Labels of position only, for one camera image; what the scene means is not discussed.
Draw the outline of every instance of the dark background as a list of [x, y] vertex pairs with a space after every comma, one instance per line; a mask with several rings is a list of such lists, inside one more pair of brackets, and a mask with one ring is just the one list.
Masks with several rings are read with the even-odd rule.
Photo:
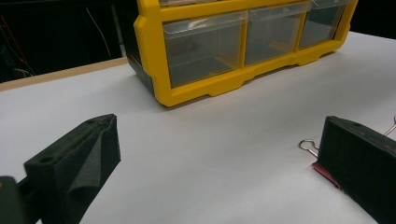
[[[396, 39], [389, 4], [360, 0], [351, 31]], [[121, 57], [116, 9], [130, 5], [135, 0], [2, 1], [0, 82]]]

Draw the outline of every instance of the black 3d printed part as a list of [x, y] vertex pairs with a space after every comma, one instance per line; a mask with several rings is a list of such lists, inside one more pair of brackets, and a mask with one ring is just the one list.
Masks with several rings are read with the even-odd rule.
[[327, 117], [318, 164], [378, 223], [396, 223], [396, 142], [357, 122]]
[[0, 223], [79, 223], [119, 162], [117, 117], [86, 120], [24, 164], [27, 177], [18, 189], [12, 177], [0, 177], [0, 199], [10, 202], [0, 203], [1, 213], [12, 205], [21, 217], [15, 222], [12, 212], [3, 214]]

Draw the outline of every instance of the cable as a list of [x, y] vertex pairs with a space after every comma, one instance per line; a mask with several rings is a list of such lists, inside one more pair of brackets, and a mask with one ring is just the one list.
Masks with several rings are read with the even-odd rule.
[[3, 24], [6, 26], [9, 35], [11, 35], [11, 38], [12, 38], [12, 40], [14, 41], [15, 45], [17, 46], [17, 49], [20, 51], [21, 57], [18, 57], [18, 58], [20, 58], [21, 60], [27, 62], [25, 56], [23, 55], [23, 53], [22, 53], [22, 51], [21, 51], [20, 45], [18, 45], [18, 42], [15, 40], [14, 35], [13, 35], [13, 34], [11, 33], [11, 31], [9, 30], [8, 24], [7, 24], [7, 22], [6, 22], [6, 19], [4, 19], [3, 16], [1, 16], [1, 20], [3, 21]]
[[105, 45], [106, 45], [106, 49], [107, 49], [107, 53], [108, 53], [108, 57], [111, 59], [111, 53], [110, 53], [110, 49], [108, 48], [108, 45], [107, 45], [107, 42], [106, 42], [105, 36], [103, 35], [102, 31], [100, 30], [100, 28], [99, 28], [98, 24], [96, 24], [96, 21], [93, 19], [93, 16], [91, 15], [91, 12], [88, 10], [88, 8], [87, 8], [87, 7], [85, 7], [85, 9], [87, 9], [88, 15], [91, 17], [91, 20], [93, 21], [93, 23], [95, 24], [96, 28], [98, 29], [98, 31], [99, 31], [99, 33], [100, 33], [100, 35], [102, 36], [102, 38], [103, 38], [103, 41], [105, 42]]
[[22, 73], [23, 73], [23, 75], [24, 75], [24, 77], [26, 77], [26, 74], [27, 74], [27, 75], [29, 75], [30, 77], [32, 77], [32, 76], [33, 76], [33, 75], [30, 73], [30, 72], [28, 72], [28, 71], [26, 71], [26, 70], [23, 70], [23, 69], [14, 68], [14, 69], [12, 69], [12, 70], [14, 70], [14, 71], [18, 71], [18, 72], [22, 72]]
[[[21, 48], [20, 48], [20, 46], [18, 45], [17, 41], [15, 40], [14, 35], [13, 35], [13, 34], [11, 33], [11, 31], [9, 30], [9, 28], [8, 28], [8, 26], [7, 26], [7, 23], [6, 23], [6, 20], [4, 19], [3, 16], [1, 16], [1, 19], [2, 19], [2, 21], [3, 21], [3, 23], [4, 23], [4, 25], [0, 24], [0, 31], [1, 31], [1, 33], [3, 34], [3, 37], [4, 37], [4, 39], [6, 40], [9, 49], [11, 50], [11, 52], [12, 52], [13, 54], [15, 54], [15, 56], [17, 56], [17, 58], [20, 60], [20, 62], [23, 63], [24, 65], [26, 65], [26, 66], [29, 68], [29, 70], [33, 73], [33, 75], [35, 75], [35, 71], [33, 71], [32, 67], [31, 67], [31, 66], [29, 65], [29, 63], [26, 61], [26, 58], [24, 57], [23, 53], [21, 52]], [[15, 50], [11, 47], [11, 44], [9, 43], [8, 38], [7, 38], [6, 34], [4, 33], [3, 27], [6, 27], [6, 28], [7, 28], [7, 31], [8, 31], [8, 33], [11, 35], [11, 38], [12, 38], [12, 40], [14, 41], [14, 44], [17, 46], [18, 50], [20, 51], [21, 56], [20, 56], [19, 54], [17, 54], [17, 52], [15, 52]]]

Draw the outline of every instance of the white table surface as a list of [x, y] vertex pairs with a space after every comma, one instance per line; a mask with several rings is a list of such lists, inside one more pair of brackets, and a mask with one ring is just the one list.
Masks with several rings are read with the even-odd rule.
[[335, 53], [242, 88], [160, 105], [129, 64], [0, 92], [0, 175], [86, 119], [118, 116], [121, 162], [81, 223], [376, 223], [311, 167], [326, 116], [384, 133], [396, 41], [349, 33]]

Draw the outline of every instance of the yellow plastic frame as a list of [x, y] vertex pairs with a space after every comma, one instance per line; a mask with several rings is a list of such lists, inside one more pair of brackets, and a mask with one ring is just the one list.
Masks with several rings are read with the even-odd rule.
[[244, 82], [255, 76], [287, 65], [304, 65], [318, 60], [322, 55], [335, 51], [344, 44], [350, 29], [350, 21], [358, 0], [346, 5], [343, 16], [335, 32], [334, 39], [306, 49], [298, 49], [306, 13], [302, 17], [300, 30], [293, 53], [273, 60], [244, 66], [247, 25], [242, 25], [240, 64], [231, 72], [208, 77], [177, 88], [171, 88], [166, 49], [163, 36], [163, 22], [211, 16], [220, 13], [266, 7], [299, 0], [221, 0], [180, 7], [161, 7], [159, 0], [138, 0], [139, 16], [134, 22], [134, 30], [140, 51], [143, 70], [151, 77], [155, 98], [166, 106], [178, 105], [203, 96], [217, 96], [240, 88]]

